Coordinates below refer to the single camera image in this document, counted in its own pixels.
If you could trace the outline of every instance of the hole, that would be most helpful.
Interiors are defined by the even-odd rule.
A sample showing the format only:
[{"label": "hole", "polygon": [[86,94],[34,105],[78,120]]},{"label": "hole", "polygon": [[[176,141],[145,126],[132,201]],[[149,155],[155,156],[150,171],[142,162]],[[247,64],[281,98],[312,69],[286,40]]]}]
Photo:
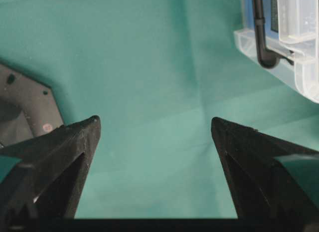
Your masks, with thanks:
[{"label": "hole", "polygon": [[14,81],[15,81],[15,75],[11,74],[10,76],[8,76],[6,83],[8,85],[11,85]]}]

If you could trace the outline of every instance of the green tape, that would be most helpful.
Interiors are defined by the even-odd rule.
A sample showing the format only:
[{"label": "green tape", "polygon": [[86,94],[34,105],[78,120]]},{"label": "green tape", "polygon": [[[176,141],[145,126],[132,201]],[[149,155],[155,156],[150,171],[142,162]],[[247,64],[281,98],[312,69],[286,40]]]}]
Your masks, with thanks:
[{"label": "green tape", "polygon": [[14,157],[0,156],[0,183],[20,160]]},{"label": "green tape", "polygon": [[319,156],[290,155],[276,157],[319,208]]}]

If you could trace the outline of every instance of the transparent plastic box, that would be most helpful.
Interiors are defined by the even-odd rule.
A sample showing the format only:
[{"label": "transparent plastic box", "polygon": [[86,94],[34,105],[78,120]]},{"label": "transparent plastic box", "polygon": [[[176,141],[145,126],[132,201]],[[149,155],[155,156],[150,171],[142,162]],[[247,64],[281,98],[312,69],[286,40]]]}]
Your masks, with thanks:
[{"label": "transparent plastic box", "polygon": [[[251,1],[242,0],[244,28],[234,32],[237,48],[257,62],[255,32],[252,26]],[[267,47],[292,60],[281,59],[267,69],[275,77],[304,97],[319,103],[318,16],[319,0],[277,0],[278,33],[270,31],[270,7],[264,6]]]}]

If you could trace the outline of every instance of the green fabric backdrop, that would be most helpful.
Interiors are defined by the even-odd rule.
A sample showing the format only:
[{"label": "green fabric backdrop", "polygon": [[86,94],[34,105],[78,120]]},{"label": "green fabric backdrop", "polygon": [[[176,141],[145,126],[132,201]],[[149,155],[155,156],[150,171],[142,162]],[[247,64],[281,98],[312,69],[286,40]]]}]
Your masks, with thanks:
[{"label": "green fabric backdrop", "polygon": [[240,0],[0,2],[2,62],[102,119],[79,218],[236,217],[214,116],[319,147],[319,106],[235,48]]}]

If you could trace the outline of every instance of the black tube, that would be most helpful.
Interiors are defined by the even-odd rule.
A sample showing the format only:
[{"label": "black tube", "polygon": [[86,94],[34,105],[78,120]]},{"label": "black tube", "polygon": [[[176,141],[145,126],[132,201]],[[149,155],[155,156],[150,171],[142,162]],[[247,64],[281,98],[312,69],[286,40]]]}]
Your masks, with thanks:
[{"label": "black tube", "polygon": [[264,68],[271,69],[277,66],[281,58],[284,58],[288,61],[288,63],[293,65],[293,61],[267,48],[263,0],[252,0],[252,3],[255,22],[257,58],[259,64]]}]

